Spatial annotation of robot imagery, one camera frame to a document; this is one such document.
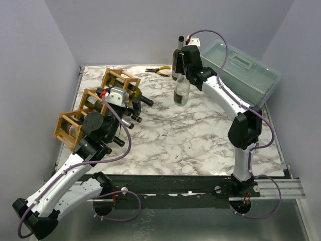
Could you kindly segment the clear square liquor bottle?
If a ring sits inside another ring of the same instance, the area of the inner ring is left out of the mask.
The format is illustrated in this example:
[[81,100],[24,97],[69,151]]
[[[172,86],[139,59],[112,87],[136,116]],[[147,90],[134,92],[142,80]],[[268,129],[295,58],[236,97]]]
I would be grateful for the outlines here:
[[131,118],[136,121],[137,123],[141,123],[142,122],[142,118],[138,115],[132,114]]

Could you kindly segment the dark green wine bottle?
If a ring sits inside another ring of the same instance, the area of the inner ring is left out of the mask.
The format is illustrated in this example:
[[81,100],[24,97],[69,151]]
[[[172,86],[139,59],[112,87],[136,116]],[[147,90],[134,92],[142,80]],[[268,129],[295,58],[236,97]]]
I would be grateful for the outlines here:
[[125,142],[117,136],[115,136],[112,141],[117,145],[119,145],[120,147],[123,147],[125,145]]
[[126,126],[130,130],[134,128],[134,123],[129,122],[129,121],[123,119],[123,118],[121,119],[121,121],[119,123],[120,123],[120,125],[123,124],[124,126]]
[[[124,88],[124,84],[125,84],[125,81],[119,77],[114,77],[114,76],[110,76],[107,78],[107,81],[106,81],[106,85],[108,86],[116,86],[116,87],[119,87],[119,88]],[[136,99],[140,96],[140,100],[147,104],[148,106],[153,106],[154,102],[150,99],[148,99],[147,97],[143,96],[142,93],[141,93],[141,90],[131,84],[130,82],[128,83],[127,87],[126,87],[126,91],[128,93],[128,98],[130,100],[133,100],[133,99]]]

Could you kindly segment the clear glass bottle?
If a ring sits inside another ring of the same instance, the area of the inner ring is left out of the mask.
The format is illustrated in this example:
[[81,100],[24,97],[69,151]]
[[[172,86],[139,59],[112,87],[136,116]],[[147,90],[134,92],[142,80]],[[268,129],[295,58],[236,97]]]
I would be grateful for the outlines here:
[[181,74],[175,84],[174,88],[174,102],[176,105],[184,106],[189,98],[190,82],[186,76]]

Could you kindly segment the wooden wine rack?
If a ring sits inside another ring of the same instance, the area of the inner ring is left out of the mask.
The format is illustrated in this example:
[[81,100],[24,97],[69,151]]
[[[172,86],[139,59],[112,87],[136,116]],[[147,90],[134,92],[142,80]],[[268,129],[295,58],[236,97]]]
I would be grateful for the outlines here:
[[[113,142],[112,140],[120,126],[118,119],[105,104],[101,112],[84,105],[89,95],[103,102],[100,98],[101,93],[103,90],[113,87],[106,85],[107,78],[110,76],[123,79],[125,81],[123,89],[125,90],[129,82],[139,88],[139,78],[132,76],[123,69],[107,68],[99,87],[84,89],[77,110],[59,114],[53,136],[68,146],[70,150],[77,151],[80,145],[85,144],[85,142],[96,142],[101,145]],[[110,105],[120,118],[126,116],[124,115],[126,107]]]

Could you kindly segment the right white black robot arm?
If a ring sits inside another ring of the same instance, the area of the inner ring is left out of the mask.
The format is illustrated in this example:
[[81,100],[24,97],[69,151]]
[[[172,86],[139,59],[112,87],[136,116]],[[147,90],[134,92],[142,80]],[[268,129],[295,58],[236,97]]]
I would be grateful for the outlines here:
[[237,100],[237,96],[220,81],[217,72],[203,66],[200,51],[195,45],[184,46],[178,52],[176,72],[211,97],[232,120],[228,131],[235,157],[231,192],[235,196],[243,196],[249,191],[248,184],[253,181],[250,173],[251,151],[257,146],[262,132],[261,108],[250,107]]

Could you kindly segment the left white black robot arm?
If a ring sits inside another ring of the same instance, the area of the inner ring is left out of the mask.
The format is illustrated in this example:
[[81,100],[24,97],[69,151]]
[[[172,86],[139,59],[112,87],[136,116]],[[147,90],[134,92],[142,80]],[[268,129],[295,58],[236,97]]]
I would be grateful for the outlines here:
[[75,182],[94,165],[103,164],[108,147],[96,142],[85,142],[78,148],[86,155],[71,154],[60,168],[37,192],[27,199],[17,199],[13,208],[20,218],[18,237],[34,235],[37,239],[47,237],[58,225],[59,220],[75,206],[90,198],[106,198],[111,186],[105,181],[89,180],[83,189],[69,192]]

